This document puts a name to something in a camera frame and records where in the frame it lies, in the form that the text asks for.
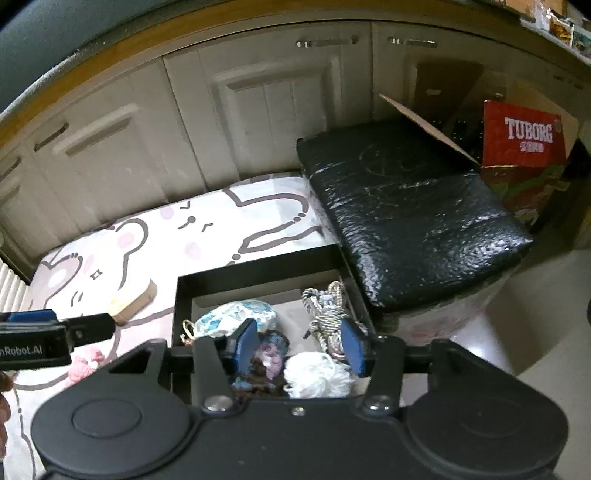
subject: white floor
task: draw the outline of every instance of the white floor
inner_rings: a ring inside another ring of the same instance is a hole
[[[486,314],[455,338],[564,410],[569,441],[556,472],[565,480],[586,480],[591,472],[590,297],[591,251],[569,251],[550,230],[537,239]],[[421,381],[407,379],[405,387],[413,385],[416,393]]]

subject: black padded seat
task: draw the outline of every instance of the black padded seat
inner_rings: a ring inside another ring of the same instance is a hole
[[[304,175],[371,307],[403,312],[516,266],[532,237],[474,164],[399,117],[299,140]]]

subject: white sheet with cartoon print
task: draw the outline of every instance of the white sheet with cartoon print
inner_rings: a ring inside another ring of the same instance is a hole
[[[151,338],[170,342],[177,277],[326,243],[302,178],[233,186],[128,217],[49,253],[24,305],[53,309],[58,318],[101,313],[122,284],[151,278],[158,287],[154,301],[113,339],[96,344],[111,360]],[[77,348],[76,355],[96,366],[89,347]],[[15,389],[6,394],[12,408],[7,479],[43,473],[30,441],[31,419],[65,388],[68,370],[21,371]]]

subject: human hand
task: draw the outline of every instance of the human hand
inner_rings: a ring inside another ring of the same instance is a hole
[[[8,392],[12,389],[12,380],[10,377],[0,372],[0,391]],[[4,424],[10,418],[10,405],[4,395],[0,394],[0,458],[6,456],[6,443],[8,441],[8,433]]]

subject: radiator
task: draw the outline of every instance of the radiator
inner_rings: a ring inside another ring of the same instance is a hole
[[[13,270],[0,260],[0,312],[26,310],[22,302],[29,287]]]

